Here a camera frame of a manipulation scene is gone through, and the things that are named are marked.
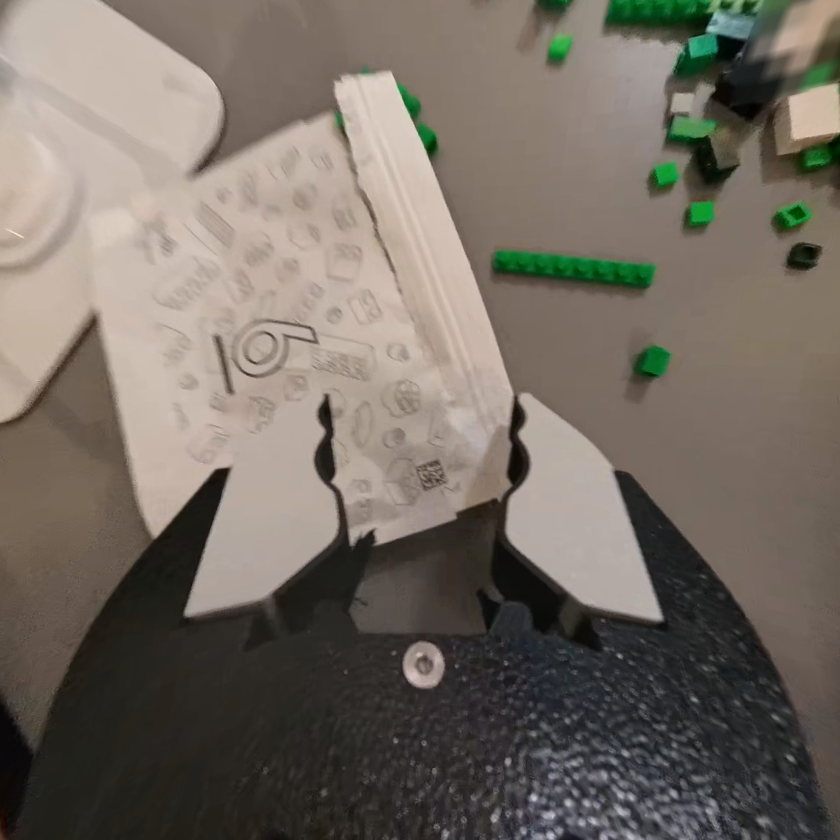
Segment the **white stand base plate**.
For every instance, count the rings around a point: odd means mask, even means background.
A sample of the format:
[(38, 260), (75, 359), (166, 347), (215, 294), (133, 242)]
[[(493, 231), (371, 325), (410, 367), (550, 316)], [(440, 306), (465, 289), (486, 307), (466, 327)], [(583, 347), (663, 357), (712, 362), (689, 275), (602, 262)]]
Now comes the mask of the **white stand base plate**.
[(36, 403), (95, 316), (91, 218), (195, 171), (224, 102), (104, 2), (2, 2), (1, 421)]

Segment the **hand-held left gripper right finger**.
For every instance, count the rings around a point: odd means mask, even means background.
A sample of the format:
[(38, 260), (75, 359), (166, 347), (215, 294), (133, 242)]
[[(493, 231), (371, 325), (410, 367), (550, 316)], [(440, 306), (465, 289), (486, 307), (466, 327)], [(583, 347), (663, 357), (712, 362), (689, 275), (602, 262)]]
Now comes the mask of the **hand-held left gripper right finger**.
[(504, 535), (583, 613), (630, 623), (664, 614), (611, 462), (570, 423), (523, 393), (513, 441), (524, 474), (511, 479)]

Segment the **white printed paper bag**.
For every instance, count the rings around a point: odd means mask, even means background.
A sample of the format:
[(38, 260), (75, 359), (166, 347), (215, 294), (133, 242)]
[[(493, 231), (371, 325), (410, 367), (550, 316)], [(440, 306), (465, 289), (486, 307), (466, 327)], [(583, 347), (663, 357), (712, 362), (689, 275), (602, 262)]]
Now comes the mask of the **white printed paper bag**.
[(508, 487), (513, 392), (428, 152), (387, 70), (337, 108), (91, 223), (134, 494), (158, 536), (237, 438), (332, 405), (354, 535), (434, 528)]

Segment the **long thin green plate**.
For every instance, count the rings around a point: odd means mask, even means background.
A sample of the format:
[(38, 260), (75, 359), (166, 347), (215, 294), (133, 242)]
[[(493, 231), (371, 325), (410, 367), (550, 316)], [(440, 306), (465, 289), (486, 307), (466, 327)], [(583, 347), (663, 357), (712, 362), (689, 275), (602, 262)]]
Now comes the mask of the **long thin green plate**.
[(552, 280), (587, 282), (645, 290), (655, 279), (656, 265), (620, 260), (532, 253), (502, 249), (491, 257), (498, 274)]

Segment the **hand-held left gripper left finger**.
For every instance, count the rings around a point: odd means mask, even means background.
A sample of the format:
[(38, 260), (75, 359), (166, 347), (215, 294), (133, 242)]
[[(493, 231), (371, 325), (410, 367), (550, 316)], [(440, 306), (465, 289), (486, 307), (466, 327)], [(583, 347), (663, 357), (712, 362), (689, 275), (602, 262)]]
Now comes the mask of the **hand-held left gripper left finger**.
[(234, 439), (185, 619), (266, 607), (331, 553), (349, 547), (332, 441), (325, 394), (284, 403), (263, 430)]

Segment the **pile of green toy bricks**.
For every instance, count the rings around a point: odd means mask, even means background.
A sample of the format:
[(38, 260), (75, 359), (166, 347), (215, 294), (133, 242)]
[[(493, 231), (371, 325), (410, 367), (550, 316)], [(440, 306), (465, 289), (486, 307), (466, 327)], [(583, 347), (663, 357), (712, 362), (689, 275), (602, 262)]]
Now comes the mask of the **pile of green toy bricks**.
[[(711, 99), (740, 43), (695, 2), (337, 2), (357, 64), (438, 132), (437, 174), (523, 391), (614, 392), (649, 343), (673, 391), (833, 381), (838, 190)], [(645, 289), (498, 274), (502, 249), (656, 265)]]

